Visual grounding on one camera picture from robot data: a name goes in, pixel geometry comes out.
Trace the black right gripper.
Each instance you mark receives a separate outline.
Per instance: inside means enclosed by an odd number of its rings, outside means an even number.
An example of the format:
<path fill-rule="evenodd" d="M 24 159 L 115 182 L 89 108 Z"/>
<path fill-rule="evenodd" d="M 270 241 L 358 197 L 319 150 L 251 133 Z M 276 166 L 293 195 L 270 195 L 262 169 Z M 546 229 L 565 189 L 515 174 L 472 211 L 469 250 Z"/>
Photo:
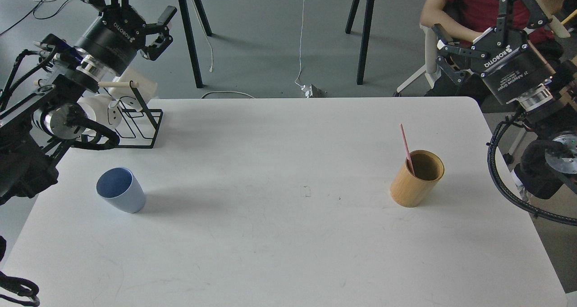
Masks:
<path fill-rule="evenodd" d="M 438 39 L 435 61 L 460 86 L 477 73 L 501 104 L 519 100 L 554 75 L 534 45 L 550 40 L 545 25 L 550 10 L 542 0 L 498 0 L 497 22 L 464 48 L 441 24 L 431 29 Z"/>

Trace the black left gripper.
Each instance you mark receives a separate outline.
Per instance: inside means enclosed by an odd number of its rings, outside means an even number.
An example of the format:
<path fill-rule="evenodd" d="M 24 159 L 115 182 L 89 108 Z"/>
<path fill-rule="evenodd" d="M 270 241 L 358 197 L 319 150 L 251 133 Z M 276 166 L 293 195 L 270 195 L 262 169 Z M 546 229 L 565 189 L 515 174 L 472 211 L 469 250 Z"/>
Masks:
<path fill-rule="evenodd" d="M 173 42 L 169 23 L 177 9 L 167 6 L 156 23 L 146 24 L 128 0 L 81 0 L 100 14 L 79 38 L 76 48 L 96 58 L 114 73 L 123 73 L 140 50 L 143 58 L 155 61 Z M 145 45 L 145 36 L 156 35 Z"/>

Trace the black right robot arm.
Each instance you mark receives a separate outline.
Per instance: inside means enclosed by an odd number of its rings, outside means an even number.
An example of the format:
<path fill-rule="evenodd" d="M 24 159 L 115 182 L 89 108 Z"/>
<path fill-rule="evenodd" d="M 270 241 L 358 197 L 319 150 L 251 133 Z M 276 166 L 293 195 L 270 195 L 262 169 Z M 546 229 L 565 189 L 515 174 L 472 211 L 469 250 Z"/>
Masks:
<path fill-rule="evenodd" d="M 564 0 L 540 0 L 544 9 L 551 13 L 561 10 Z M 497 0 L 426 0 L 421 12 L 422 26 L 433 27 L 441 24 L 449 34 L 464 45 L 473 42 L 490 28 L 498 13 Z M 467 96 L 482 104 L 490 95 L 480 77 L 473 75 L 463 84 L 456 85 L 444 73 L 435 81 L 428 96 Z M 528 212 L 536 212 L 536 207 L 528 204 L 530 198 L 548 199 L 563 185 L 545 165 L 546 150 L 560 149 L 542 136 L 531 142 L 522 155 L 521 162 L 511 172 L 520 198 L 511 193 L 506 198 Z"/>

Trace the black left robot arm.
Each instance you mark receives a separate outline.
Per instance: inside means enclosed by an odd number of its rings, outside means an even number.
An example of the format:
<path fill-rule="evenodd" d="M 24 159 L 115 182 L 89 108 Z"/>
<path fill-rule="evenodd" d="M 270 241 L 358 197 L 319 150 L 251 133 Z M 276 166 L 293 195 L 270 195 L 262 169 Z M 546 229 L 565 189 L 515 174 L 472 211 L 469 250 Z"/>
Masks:
<path fill-rule="evenodd" d="M 168 6 L 157 22 L 146 23 L 128 0 L 82 0 L 99 12 L 74 46 L 47 35 L 37 51 L 23 50 L 1 90 L 1 204 L 33 198 L 56 184 L 56 165 L 71 147 L 109 150 L 120 136 L 88 117 L 78 104 L 86 91 L 123 87 L 101 83 L 120 76 L 136 54 L 156 60 L 173 41 Z"/>

